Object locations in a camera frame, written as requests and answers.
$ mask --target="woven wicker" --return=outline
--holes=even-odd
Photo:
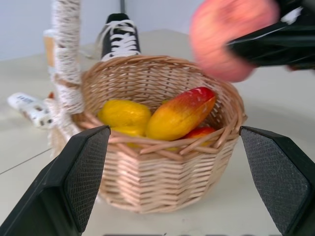
[[[206,77],[185,59],[168,56],[131,56],[99,62],[83,74],[79,84],[66,81],[62,69],[56,68],[54,84],[57,88],[63,85],[79,89],[84,110],[71,112],[69,104],[57,100],[58,111],[63,115],[55,115],[54,123],[65,123],[70,118],[72,128],[52,128],[54,154],[69,138],[64,129],[79,132],[102,125],[96,114],[110,99],[132,100],[154,112],[163,100],[195,87],[206,86],[217,94],[215,107],[203,123],[217,131],[202,138],[168,142],[112,131],[99,190],[109,204],[138,213],[171,212],[197,202],[219,181],[237,143],[239,128],[247,118],[243,101],[231,84]],[[48,104],[56,113],[52,102]]]

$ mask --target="black sneaker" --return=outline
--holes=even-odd
[[[102,41],[101,61],[141,54],[137,27],[123,13],[108,16],[97,41]]]

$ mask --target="white wall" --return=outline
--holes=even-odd
[[[126,0],[128,16],[139,31],[189,32],[190,19],[203,0]]]
[[[3,0],[0,6],[0,60],[44,52],[43,31],[51,28],[51,0]],[[82,0],[81,44],[95,41],[118,0]]]

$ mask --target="wicker basket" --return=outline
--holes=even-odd
[[[95,115],[107,100],[132,100],[153,112],[165,99],[206,86],[216,92],[217,101],[204,125],[216,132],[168,142],[112,131],[99,190],[109,204],[138,213],[171,212],[197,202],[219,181],[247,118],[237,90],[206,77],[187,60],[168,56],[115,58],[97,63],[80,77],[75,62],[78,43],[70,42],[79,30],[73,30],[71,37],[63,33],[69,32],[69,24],[79,25],[79,6],[79,0],[54,2],[56,74],[52,79],[58,98],[47,100],[54,119],[49,137],[54,155],[82,127],[101,125]],[[68,76],[69,71],[78,78]]]

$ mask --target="white bottle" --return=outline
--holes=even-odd
[[[25,93],[15,93],[8,97],[8,104],[41,129],[49,129],[52,123],[49,110],[42,100]]]

